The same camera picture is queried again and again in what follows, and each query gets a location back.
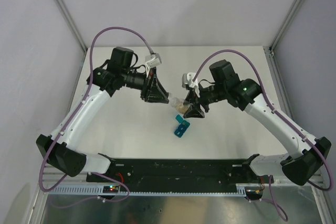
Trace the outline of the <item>teal weekly pill organizer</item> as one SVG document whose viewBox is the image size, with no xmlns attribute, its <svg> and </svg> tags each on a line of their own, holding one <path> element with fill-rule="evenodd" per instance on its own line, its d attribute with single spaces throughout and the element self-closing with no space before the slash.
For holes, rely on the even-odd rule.
<svg viewBox="0 0 336 224">
<path fill-rule="evenodd" d="M 178 122 L 177 128 L 174 130 L 174 135 L 177 136 L 178 138 L 181 138 L 184 133 L 187 131 L 187 129 L 190 126 L 190 122 L 186 121 L 182 116 L 177 115 L 175 119 Z"/>
</svg>

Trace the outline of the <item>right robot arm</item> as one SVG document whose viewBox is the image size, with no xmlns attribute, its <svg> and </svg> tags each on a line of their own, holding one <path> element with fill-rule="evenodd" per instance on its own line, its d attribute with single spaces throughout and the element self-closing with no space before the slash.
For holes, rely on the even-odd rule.
<svg viewBox="0 0 336 224">
<path fill-rule="evenodd" d="M 182 86 L 188 90 L 186 101 L 190 104 L 185 118 L 204 118 L 209 105 L 226 100 L 262 124 L 286 149 L 285 154 L 263 156 L 255 154 L 243 168 L 243 178 L 253 183 L 261 176 L 286 176 L 297 185 L 308 183 L 312 175 L 322 166 L 331 148 L 330 141 L 316 138 L 299 127 L 281 110 L 276 109 L 263 95 L 261 86 L 252 79 L 240 80 L 231 63 L 226 60 L 210 65 L 214 83 L 203 88 L 185 73 Z"/>
</svg>

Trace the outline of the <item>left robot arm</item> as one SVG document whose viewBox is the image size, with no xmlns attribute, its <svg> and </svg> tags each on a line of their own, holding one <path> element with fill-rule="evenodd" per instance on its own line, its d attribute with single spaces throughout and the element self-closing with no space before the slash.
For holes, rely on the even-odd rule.
<svg viewBox="0 0 336 224">
<path fill-rule="evenodd" d="M 116 168 L 110 158 L 102 154 L 85 154 L 78 150 L 86 127 L 101 107 L 122 87 L 140 91 L 148 103 L 169 102 L 169 95 L 158 80 L 156 68 L 162 60 L 151 53 L 145 58 L 145 72 L 139 73 L 135 63 L 137 54 L 128 48 L 115 47 L 110 59 L 95 68 L 76 106 L 49 136 L 40 135 L 36 145 L 46 162 L 70 177 L 98 173 L 104 181 L 116 177 Z"/>
</svg>

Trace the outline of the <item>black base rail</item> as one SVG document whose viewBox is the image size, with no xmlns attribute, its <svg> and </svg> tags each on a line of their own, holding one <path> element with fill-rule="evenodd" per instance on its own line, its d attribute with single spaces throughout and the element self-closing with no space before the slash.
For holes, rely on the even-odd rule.
<svg viewBox="0 0 336 224">
<path fill-rule="evenodd" d="M 87 175 L 89 183 L 123 178 L 132 193 L 235 193 L 237 184 L 259 184 L 251 159 L 116 158 L 104 177 Z"/>
</svg>

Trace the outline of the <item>left aluminium frame post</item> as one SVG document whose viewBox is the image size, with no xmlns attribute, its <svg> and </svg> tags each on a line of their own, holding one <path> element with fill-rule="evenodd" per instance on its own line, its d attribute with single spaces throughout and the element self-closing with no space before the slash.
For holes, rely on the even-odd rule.
<svg viewBox="0 0 336 224">
<path fill-rule="evenodd" d="M 77 42 L 80 49 L 86 53 L 88 50 L 88 47 L 86 46 L 84 39 L 82 38 L 82 35 L 80 34 L 80 31 L 75 24 L 75 21 L 70 13 L 70 11 L 67 8 L 67 5 L 64 0 L 54 0 L 58 10 L 60 11 L 65 23 L 67 24 L 70 32 L 72 33 L 75 41 Z"/>
</svg>

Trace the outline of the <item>aluminium frame post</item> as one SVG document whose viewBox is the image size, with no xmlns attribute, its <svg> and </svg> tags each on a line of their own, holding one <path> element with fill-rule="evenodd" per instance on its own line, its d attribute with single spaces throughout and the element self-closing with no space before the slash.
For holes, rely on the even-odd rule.
<svg viewBox="0 0 336 224">
<path fill-rule="evenodd" d="M 70 11 L 67 8 L 67 5 L 64 0 L 54 0 L 58 10 L 60 11 L 65 23 L 67 24 L 70 32 L 72 33 L 75 41 L 77 42 L 80 49 L 86 53 L 88 50 L 88 47 L 86 46 L 84 39 L 82 38 L 82 35 L 80 34 L 80 31 L 75 24 L 75 21 L 70 13 Z"/>
<path fill-rule="evenodd" d="M 305 0 L 293 0 L 283 22 L 280 25 L 274 39 L 272 40 L 269 51 L 274 52 L 278 45 L 280 44 L 282 38 L 286 34 L 287 30 L 289 29 L 291 23 L 293 22 L 294 18 L 296 17 L 297 13 L 300 11 L 303 3 Z"/>
</svg>

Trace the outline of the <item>right aluminium frame post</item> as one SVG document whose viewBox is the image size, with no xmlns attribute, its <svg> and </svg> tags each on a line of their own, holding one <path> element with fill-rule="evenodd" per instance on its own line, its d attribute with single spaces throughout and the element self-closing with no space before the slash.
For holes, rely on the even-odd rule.
<svg viewBox="0 0 336 224">
<path fill-rule="evenodd" d="M 287 30 L 289 29 L 291 23 L 293 22 L 294 18 L 296 17 L 297 13 L 300 11 L 303 3 L 305 0 L 293 0 L 283 22 L 280 25 L 274 39 L 272 40 L 269 51 L 274 52 L 278 45 L 280 44 L 282 38 L 286 34 Z"/>
</svg>

